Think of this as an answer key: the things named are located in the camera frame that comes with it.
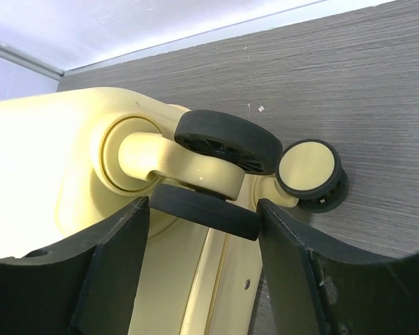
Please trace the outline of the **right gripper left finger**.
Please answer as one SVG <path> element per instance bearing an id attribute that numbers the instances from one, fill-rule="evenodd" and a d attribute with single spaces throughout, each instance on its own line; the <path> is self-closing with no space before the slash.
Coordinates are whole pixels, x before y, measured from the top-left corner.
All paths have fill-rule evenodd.
<path id="1" fill-rule="evenodd" d="M 0 334 L 127 334 L 149 199 L 22 258 L 0 259 Z"/>

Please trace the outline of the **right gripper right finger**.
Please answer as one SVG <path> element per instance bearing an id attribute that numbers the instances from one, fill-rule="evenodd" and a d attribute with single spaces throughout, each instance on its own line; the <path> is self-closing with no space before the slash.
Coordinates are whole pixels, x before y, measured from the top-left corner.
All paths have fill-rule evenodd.
<path id="1" fill-rule="evenodd" d="M 258 203 L 263 270 L 279 334 L 419 334 L 419 252 L 372 253 Z"/>

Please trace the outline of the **yellow suitcase black lining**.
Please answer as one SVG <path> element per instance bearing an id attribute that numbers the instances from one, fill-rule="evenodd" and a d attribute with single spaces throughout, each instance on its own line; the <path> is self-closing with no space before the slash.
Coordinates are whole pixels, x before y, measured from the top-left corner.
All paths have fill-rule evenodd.
<path id="1" fill-rule="evenodd" d="M 348 194 L 336 149 L 112 87 L 0 101 L 0 259 L 149 199 L 127 334 L 246 334 L 263 266 L 258 203 L 323 213 Z"/>

